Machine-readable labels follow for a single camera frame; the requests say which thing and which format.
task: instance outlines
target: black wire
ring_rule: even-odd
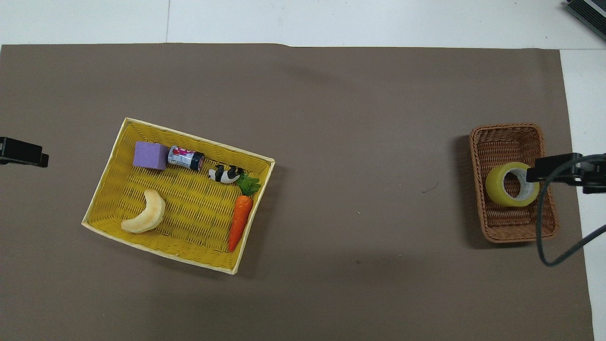
[[[587,155],[575,160],[568,161],[560,165],[558,168],[554,169],[553,172],[551,172],[551,174],[547,177],[547,179],[545,179],[545,183],[543,184],[543,188],[541,189],[541,193],[539,194],[539,201],[536,210],[536,248],[539,251],[539,258],[541,259],[543,264],[547,266],[556,266],[562,263],[566,258],[570,257],[580,248],[585,246],[585,244],[594,240],[598,235],[601,235],[606,231],[606,225],[603,225],[599,229],[588,234],[585,238],[579,240],[578,243],[574,244],[570,249],[561,254],[553,262],[548,262],[545,259],[545,254],[543,252],[543,241],[541,240],[541,224],[543,221],[543,204],[545,203],[545,195],[547,194],[547,188],[549,187],[551,182],[553,182],[553,180],[558,177],[558,175],[560,175],[564,170],[568,169],[569,167],[572,167],[573,165],[584,161],[591,162],[598,160],[606,160],[606,154]]]

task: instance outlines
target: cow figurine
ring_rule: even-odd
[[[240,167],[229,166],[229,170],[225,171],[225,166],[217,165],[217,169],[209,169],[208,177],[221,183],[232,183],[236,181],[244,170]]]

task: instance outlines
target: soda can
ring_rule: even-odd
[[[168,151],[168,163],[199,171],[204,163],[204,154],[172,146]]]

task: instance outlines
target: tape roll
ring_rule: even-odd
[[[526,181],[529,165],[521,162],[509,162],[493,168],[486,177],[486,192],[495,203],[506,207],[523,207],[532,203],[539,194],[539,183]],[[520,181],[520,193],[512,197],[505,190],[505,176],[511,173]]]

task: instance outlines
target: orange carrot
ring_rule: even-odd
[[[236,249],[240,238],[242,238],[244,227],[246,226],[246,222],[248,222],[248,215],[250,214],[250,210],[253,209],[253,199],[250,196],[261,188],[258,182],[259,179],[249,178],[246,173],[240,174],[236,182],[242,191],[242,195],[236,199],[233,209],[233,218],[229,230],[229,252]]]

